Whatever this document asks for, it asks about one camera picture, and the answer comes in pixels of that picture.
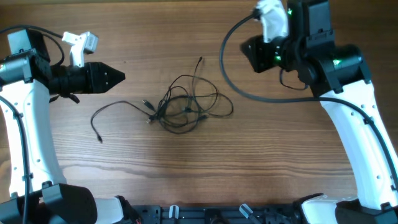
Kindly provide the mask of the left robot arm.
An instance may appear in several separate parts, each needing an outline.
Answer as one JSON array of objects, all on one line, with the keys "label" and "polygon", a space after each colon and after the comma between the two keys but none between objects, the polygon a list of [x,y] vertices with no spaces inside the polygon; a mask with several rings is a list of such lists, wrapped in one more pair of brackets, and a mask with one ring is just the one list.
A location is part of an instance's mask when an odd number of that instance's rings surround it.
[{"label": "left robot arm", "polygon": [[1,204],[2,223],[139,223],[122,196],[94,198],[70,185],[55,153],[49,104],[78,102],[80,94],[110,90],[125,78],[101,62],[85,62],[98,38],[91,32],[56,34],[16,25],[5,29],[10,55],[1,60],[1,109],[11,155],[10,199]]}]

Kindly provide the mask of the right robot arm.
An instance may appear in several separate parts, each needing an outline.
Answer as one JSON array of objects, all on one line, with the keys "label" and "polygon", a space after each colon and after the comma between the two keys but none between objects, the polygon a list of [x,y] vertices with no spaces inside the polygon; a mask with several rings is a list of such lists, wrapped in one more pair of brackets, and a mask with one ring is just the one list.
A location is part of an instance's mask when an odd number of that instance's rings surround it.
[{"label": "right robot arm", "polygon": [[396,223],[397,154],[379,114],[371,72],[355,45],[339,47],[328,1],[259,1],[251,17],[262,34],[241,50],[257,73],[296,71],[331,118],[356,181],[353,198],[311,196],[298,210],[307,223]]}]

